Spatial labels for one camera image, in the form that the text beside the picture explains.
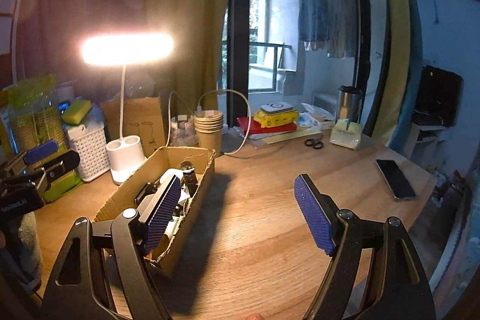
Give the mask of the brown glass bottle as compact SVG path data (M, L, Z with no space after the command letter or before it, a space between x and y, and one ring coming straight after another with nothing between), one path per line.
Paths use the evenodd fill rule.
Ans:
M193 197L198 190L198 179L195 173L194 165L190 161L183 161L180 165L183 173L183 180L190 197Z

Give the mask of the cardboard box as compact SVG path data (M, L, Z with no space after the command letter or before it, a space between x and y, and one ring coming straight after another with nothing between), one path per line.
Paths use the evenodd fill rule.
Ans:
M94 221L109 221L127 209L137 209L146 233L140 243L141 254L171 280L212 182L215 157L213 150L199 147L157 149L105 201ZM183 180L183 161L190 161L195 168L198 190L193 197Z

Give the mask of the green printed box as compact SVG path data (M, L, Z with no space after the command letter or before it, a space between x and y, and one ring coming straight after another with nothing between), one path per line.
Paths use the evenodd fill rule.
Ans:
M30 111L28 113L13 110L9 113L8 125L13 139L13 146L16 148L17 153L42 145L48 140L55 140L58 143L59 148L56 153L41 160L39 163L29 166L24 174L32 173L51 159L69 150L59 111L55 107ZM61 196L64 196L65 193L75 188L79 183L80 176L76 168L49 184L49 188L43 195L44 201L46 203L56 201L61 198Z

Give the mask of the white woven plastic basket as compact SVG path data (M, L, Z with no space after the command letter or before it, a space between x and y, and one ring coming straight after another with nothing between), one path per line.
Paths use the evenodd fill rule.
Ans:
M88 130L83 124L67 129L68 143L80 156L78 173L84 182L91 182L110 170L107 141L103 127Z

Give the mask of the yellow green sponge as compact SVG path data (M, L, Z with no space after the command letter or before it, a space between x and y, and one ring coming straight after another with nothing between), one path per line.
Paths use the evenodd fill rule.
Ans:
M91 110L92 104L90 100L76 99L72 101L70 107L68 107L61 115L65 124L79 125L83 118Z

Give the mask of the brown lamp packaging box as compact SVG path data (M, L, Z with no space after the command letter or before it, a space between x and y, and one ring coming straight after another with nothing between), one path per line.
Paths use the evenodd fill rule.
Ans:
M120 100L104 101L100 104L106 121L107 139L119 138ZM165 130L158 97L142 97L124 100L123 135L137 135L141 139L146 157L165 146Z

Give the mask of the black smartphone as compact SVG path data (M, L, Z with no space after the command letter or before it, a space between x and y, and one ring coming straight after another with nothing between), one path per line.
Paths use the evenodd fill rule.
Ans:
M376 166L397 202L412 201L417 198L412 185L394 160L377 159Z

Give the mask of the clear plastic jar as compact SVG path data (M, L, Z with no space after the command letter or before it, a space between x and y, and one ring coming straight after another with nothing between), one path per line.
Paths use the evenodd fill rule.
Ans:
M198 144L193 119L193 115L177 115L171 118L169 139L171 146L193 147Z

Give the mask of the white desk lamp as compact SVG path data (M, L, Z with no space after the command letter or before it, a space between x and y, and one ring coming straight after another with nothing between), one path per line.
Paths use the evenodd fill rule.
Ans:
M119 136L106 144L111 175L122 184L146 160L137 135L124 134L125 82L129 65L160 61L171 54L173 38L165 32L122 32L99 34L87 38L80 47L84 62L98 67L120 67Z

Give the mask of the stack of paper cups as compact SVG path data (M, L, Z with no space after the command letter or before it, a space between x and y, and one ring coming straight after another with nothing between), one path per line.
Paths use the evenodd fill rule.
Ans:
M221 153L223 113L219 110L198 110L194 113L193 119L199 146L213 150L218 156Z

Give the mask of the pale yellow tissue pack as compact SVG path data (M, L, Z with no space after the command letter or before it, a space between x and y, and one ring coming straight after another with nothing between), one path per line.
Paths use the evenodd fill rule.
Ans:
M330 132L333 145L355 150L360 146L362 126L348 119L339 119Z

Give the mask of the black scissors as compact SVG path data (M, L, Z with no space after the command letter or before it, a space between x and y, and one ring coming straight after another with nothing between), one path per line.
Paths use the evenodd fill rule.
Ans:
M325 146L323 143L323 135L320 133L315 135L315 137L307 138L304 140L304 145L312 149L323 149Z

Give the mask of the black monitor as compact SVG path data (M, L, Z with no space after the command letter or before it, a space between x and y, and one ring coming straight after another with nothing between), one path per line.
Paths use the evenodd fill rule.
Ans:
M419 126L452 127L456 122L463 79L454 72L424 66L412 122Z

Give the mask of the steel thermos cup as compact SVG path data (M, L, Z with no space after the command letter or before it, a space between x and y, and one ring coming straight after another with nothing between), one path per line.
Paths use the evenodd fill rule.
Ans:
M338 88L335 120L348 119L358 123L362 105L362 92L355 86L341 85Z

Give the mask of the red book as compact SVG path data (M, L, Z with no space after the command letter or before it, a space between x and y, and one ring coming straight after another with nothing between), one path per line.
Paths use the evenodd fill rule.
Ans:
M256 122L252 117L238 117L237 118L238 126L243 132L247 132L249 136L254 135L266 135L266 134L275 134L282 132L294 132L297 130L295 123L290 123L286 125L276 126L276 127L262 127L258 122Z

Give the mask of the yellow packet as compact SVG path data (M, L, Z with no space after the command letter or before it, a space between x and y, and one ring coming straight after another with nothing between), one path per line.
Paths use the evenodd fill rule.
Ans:
M253 119L262 128L281 127L294 123L299 117L297 110L288 110L279 113L268 113L264 110L257 110Z

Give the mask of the hanging clothes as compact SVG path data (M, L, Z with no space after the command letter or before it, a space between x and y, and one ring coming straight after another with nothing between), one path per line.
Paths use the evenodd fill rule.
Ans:
M358 27L356 0L300 0L298 38L306 51L330 58L353 58Z

